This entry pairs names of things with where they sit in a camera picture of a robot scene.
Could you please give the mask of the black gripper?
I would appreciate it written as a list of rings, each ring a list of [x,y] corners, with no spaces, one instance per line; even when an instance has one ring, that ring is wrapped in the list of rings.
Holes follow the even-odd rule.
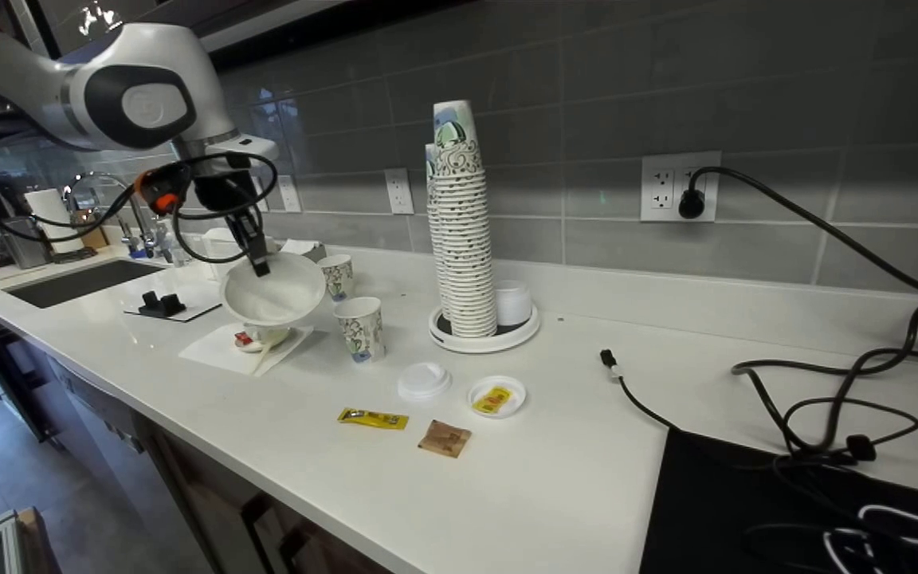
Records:
[[[243,153],[197,160],[194,192],[206,211],[227,220],[231,239],[249,255],[254,279],[272,275],[268,247],[260,243],[260,220],[251,211],[251,201],[258,199],[251,160]]]

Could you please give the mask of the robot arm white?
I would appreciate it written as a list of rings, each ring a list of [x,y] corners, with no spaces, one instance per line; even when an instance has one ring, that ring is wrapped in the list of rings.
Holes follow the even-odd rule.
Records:
[[[239,131],[197,35],[171,22],[124,22],[85,62],[50,62],[0,32],[0,98],[74,149],[152,149],[179,160],[131,183],[152,215],[185,220],[197,195],[204,217],[223,217],[258,279],[272,272],[254,211],[254,165],[277,172],[274,144]]]

